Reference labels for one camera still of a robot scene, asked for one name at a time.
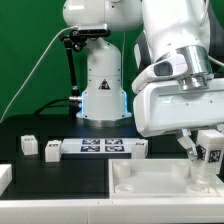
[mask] black cable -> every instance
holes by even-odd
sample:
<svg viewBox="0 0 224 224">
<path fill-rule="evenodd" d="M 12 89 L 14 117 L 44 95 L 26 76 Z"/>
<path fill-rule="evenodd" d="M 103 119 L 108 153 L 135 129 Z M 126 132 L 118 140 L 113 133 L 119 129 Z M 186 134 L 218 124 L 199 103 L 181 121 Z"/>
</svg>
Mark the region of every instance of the black cable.
<svg viewBox="0 0 224 224">
<path fill-rule="evenodd" d="M 55 105 L 55 106 L 47 106 L 47 107 L 42 107 L 42 110 L 39 110 L 38 113 L 35 113 L 35 115 L 40 114 L 43 110 L 45 109 L 51 109 L 51 108 L 62 108 L 62 107 L 67 107 L 69 108 L 69 105 Z"/>
<path fill-rule="evenodd" d="M 39 108 L 38 110 L 36 110 L 33 114 L 34 115 L 38 115 L 38 114 L 40 114 L 41 111 L 43 111 L 44 109 L 50 107 L 52 104 L 55 104 L 55 103 L 58 103 L 58 102 L 64 102 L 64 101 L 69 101 L 69 98 L 61 98 L 61 99 L 57 99 L 57 100 L 52 100 L 49 103 L 46 103 L 41 108 Z"/>
<path fill-rule="evenodd" d="M 74 65 L 73 54 L 72 54 L 73 42 L 68 35 L 64 35 L 64 34 L 60 35 L 60 40 L 64 44 L 66 49 L 70 79 L 72 84 L 72 95 L 79 96 L 80 92 L 79 92 L 78 83 L 76 79 L 75 65 Z"/>
</svg>

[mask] white box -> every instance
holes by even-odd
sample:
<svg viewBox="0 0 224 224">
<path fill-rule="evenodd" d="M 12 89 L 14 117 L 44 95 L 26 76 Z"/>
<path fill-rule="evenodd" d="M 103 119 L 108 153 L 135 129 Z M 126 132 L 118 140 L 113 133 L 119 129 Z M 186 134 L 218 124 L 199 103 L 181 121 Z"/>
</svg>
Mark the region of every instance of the white box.
<svg viewBox="0 0 224 224">
<path fill-rule="evenodd" d="M 202 158 L 195 160 L 193 166 L 198 174 L 207 177 L 219 174 L 224 154 L 224 135 L 217 130 L 199 130 L 197 145 L 201 147 Z"/>
<path fill-rule="evenodd" d="M 224 189 L 222 181 L 213 175 L 210 185 L 200 189 L 194 172 L 188 159 L 109 160 L 110 198 L 219 197 L 216 186 Z"/>
<path fill-rule="evenodd" d="M 12 181 L 12 166 L 0 165 L 0 196 Z"/>
<path fill-rule="evenodd" d="M 21 148 L 25 156 L 38 154 L 38 142 L 35 136 L 21 136 Z"/>
<path fill-rule="evenodd" d="M 45 148 L 46 162 L 60 162 L 61 159 L 61 141 L 49 141 Z"/>
<path fill-rule="evenodd" d="M 139 139 L 132 146 L 131 158 L 132 159 L 145 159 L 148 153 L 148 141 Z"/>
</svg>

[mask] small white cube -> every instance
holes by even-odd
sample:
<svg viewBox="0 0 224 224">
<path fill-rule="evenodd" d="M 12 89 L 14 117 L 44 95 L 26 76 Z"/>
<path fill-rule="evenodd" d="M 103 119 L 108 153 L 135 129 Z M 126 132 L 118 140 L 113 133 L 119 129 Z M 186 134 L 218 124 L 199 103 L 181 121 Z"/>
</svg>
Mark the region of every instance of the small white cube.
<svg viewBox="0 0 224 224">
<path fill-rule="evenodd" d="M 60 162 L 61 159 L 61 141 L 49 141 L 45 148 L 46 162 Z"/>
<path fill-rule="evenodd" d="M 201 159 L 193 162 L 203 176 L 219 174 L 224 154 L 224 135 L 216 130 L 198 131 L 197 145 L 201 146 Z"/>
<path fill-rule="evenodd" d="M 139 139 L 132 146 L 131 158 L 132 159 L 145 159 L 148 153 L 148 141 Z"/>
<path fill-rule="evenodd" d="M 38 142 L 33 135 L 21 136 L 21 148 L 25 156 L 38 154 Z"/>
</svg>

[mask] cable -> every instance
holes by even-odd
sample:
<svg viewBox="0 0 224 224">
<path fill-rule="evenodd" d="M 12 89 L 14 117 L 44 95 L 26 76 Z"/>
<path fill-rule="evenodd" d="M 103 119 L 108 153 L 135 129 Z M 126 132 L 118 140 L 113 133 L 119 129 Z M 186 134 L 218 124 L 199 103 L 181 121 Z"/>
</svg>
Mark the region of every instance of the cable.
<svg viewBox="0 0 224 224">
<path fill-rule="evenodd" d="M 51 109 L 51 108 L 60 108 L 60 107 L 67 107 L 67 108 L 68 108 L 69 105 L 54 105 L 54 106 L 43 107 L 42 110 L 40 110 L 40 111 L 38 111 L 38 112 L 35 111 L 34 114 L 35 114 L 35 115 L 39 115 L 39 114 L 40 114 L 43 110 L 45 110 L 45 109 L 49 109 L 49 108 L 50 108 L 50 109 Z"/>
<path fill-rule="evenodd" d="M 200 27 L 201 26 L 204 26 L 205 24 L 205 20 L 206 20 L 206 16 L 208 14 L 208 6 L 209 6 L 209 0 L 206 0 L 206 3 L 205 3 L 205 11 L 204 11 L 204 14 L 203 14 L 203 17 L 201 19 L 201 24 L 200 24 Z"/>
<path fill-rule="evenodd" d="M 37 115 L 39 114 L 42 110 L 50 107 L 52 104 L 58 103 L 58 102 L 64 102 L 64 101 L 69 101 L 69 98 L 62 98 L 62 99 L 57 99 L 57 100 L 52 100 L 49 103 L 46 103 L 44 106 L 36 110 L 33 114 Z"/>
<path fill-rule="evenodd" d="M 124 50 L 126 44 L 126 33 L 123 34 L 122 56 L 121 56 L 121 86 L 124 88 Z"/>
<path fill-rule="evenodd" d="M 209 58 L 209 60 L 212 61 L 213 63 L 215 63 L 215 64 L 217 64 L 217 65 L 219 65 L 219 66 L 221 66 L 221 67 L 224 67 L 224 63 L 222 63 L 221 61 L 218 61 L 218 60 L 212 58 L 211 56 L 208 56 L 208 58 Z"/>
<path fill-rule="evenodd" d="M 40 57 L 40 59 L 37 61 L 36 65 L 34 66 L 34 68 L 32 69 L 32 71 L 30 72 L 30 74 L 28 75 L 28 77 L 26 78 L 26 80 L 24 81 L 24 83 L 22 84 L 22 86 L 20 87 L 20 89 L 17 91 L 17 93 L 14 95 L 14 97 L 11 99 L 11 101 L 9 102 L 8 106 L 6 107 L 0 123 L 2 123 L 2 121 L 4 120 L 6 114 L 8 113 L 11 105 L 13 104 L 13 102 L 15 101 L 15 99 L 18 97 L 18 95 L 21 93 L 21 91 L 24 89 L 25 85 L 27 84 L 27 82 L 30 80 L 30 78 L 32 77 L 32 75 L 34 74 L 34 72 L 36 71 L 37 67 L 39 66 L 39 64 L 41 63 L 41 61 L 44 59 L 45 55 L 47 54 L 47 52 L 49 51 L 49 49 L 51 48 L 51 46 L 53 45 L 54 41 L 60 36 L 61 33 L 67 31 L 67 30 L 71 30 L 71 29 L 75 29 L 77 28 L 77 26 L 73 26 L 73 27 L 68 27 L 65 28 L 63 30 L 61 30 L 50 42 L 50 44 L 47 46 L 46 50 L 44 51 L 44 53 L 42 54 L 42 56 Z"/>
</svg>

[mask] white block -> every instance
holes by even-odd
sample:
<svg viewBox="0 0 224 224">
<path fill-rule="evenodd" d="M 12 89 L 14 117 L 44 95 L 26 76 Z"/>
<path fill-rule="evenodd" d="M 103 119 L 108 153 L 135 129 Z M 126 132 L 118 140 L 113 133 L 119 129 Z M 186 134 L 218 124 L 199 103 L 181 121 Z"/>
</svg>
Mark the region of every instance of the white block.
<svg viewBox="0 0 224 224">
<path fill-rule="evenodd" d="M 49 141 L 45 148 L 46 162 L 60 162 L 61 159 L 61 141 Z"/>
<path fill-rule="evenodd" d="M 209 150 L 224 148 L 224 135 L 216 130 L 200 130 L 198 131 L 197 145 Z"/>
<path fill-rule="evenodd" d="M 38 142 L 33 135 L 21 136 L 21 148 L 25 156 L 38 154 Z"/>
<path fill-rule="evenodd" d="M 0 196 L 12 181 L 12 166 L 0 165 Z"/>
<path fill-rule="evenodd" d="M 148 141 L 139 139 L 132 146 L 131 158 L 132 159 L 145 159 L 148 153 Z"/>
</svg>

